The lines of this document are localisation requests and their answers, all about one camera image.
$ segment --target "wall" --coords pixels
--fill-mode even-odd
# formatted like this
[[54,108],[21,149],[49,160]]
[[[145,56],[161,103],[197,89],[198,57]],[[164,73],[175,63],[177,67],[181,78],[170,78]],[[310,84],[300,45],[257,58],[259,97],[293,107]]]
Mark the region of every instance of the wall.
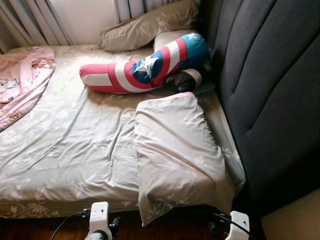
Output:
[[320,190],[262,219],[267,240],[320,240]]
[[96,44],[100,32],[116,24],[112,0],[48,0],[48,3],[76,45]]

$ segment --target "curtain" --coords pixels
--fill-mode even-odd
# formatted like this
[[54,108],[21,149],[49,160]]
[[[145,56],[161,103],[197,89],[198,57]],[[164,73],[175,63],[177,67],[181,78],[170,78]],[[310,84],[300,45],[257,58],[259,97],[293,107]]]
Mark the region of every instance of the curtain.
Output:
[[0,0],[0,50],[15,47],[71,45],[46,0]]
[[112,0],[117,23],[134,19],[153,9],[178,1],[181,0]]

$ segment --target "bedding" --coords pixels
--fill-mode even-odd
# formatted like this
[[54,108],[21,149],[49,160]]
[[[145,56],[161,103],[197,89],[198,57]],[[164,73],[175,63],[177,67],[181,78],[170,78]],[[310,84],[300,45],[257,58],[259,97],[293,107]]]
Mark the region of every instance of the bedding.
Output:
[[34,107],[54,70],[55,54],[48,47],[0,55],[0,132]]
[[[86,89],[79,68],[84,64],[136,61],[152,47],[122,53],[92,50],[94,45],[53,46],[56,69],[29,114],[0,133],[0,216],[6,218],[64,217],[108,201],[110,211],[138,209],[138,167],[134,148],[138,103],[169,96],[157,88],[141,94],[110,94]],[[27,48],[11,50],[26,54]],[[216,114],[214,92],[201,95],[217,128],[230,173],[244,179],[237,149],[223,111]]]
[[108,52],[135,50],[150,43],[160,33],[194,28],[198,16],[199,6],[194,0],[167,4],[103,30],[98,47]]
[[92,91],[142,93],[166,83],[166,77],[201,65],[209,57],[209,47],[198,33],[186,34],[138,61],[86,64],[79,70],[81,80]]
[[229,214],[234,185],[196,96],[145,100],[135,115],[142,226],[179,206],[207,204]]

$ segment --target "captain america pillow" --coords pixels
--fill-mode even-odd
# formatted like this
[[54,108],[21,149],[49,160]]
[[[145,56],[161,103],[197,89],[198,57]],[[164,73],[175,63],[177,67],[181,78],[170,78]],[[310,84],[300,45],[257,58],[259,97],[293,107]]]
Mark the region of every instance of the captain america pillow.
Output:
[[208,44],[193,32],[144,59],[83,65],[79,74],[84,85],[95,92],[142,93],[165,84],[167,76],[201,65],[208,57]]

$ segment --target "bed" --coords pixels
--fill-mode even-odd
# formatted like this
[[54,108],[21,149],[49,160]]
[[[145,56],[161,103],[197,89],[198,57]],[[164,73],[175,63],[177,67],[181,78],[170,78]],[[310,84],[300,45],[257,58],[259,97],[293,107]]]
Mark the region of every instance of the bed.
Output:
[[[138,209],[136,107],[173,90],[109,94],[86,89],[81,65],[138,60],[154,51],[152,46],[123,53],[93,48],[52,47],[56,69],[41,98],[29,114],[0,133],[2,217],[63,217],[99,201],[108,201],[114,212]],[[208,92],[198,99],[239,193],[245,174],[217,95]]]
[[[218,84],[199,102],[240,180],[235,206],[257,217],[319,188],[319,9],[317,0],[202,1]],[[112,211],[137,209],[135,107],[172,92],[86,90],[80,65],[153,52],[91,48],[53,47],[56,70],[39,102],[0,133],[2,217],[68,216],[103,200]]]

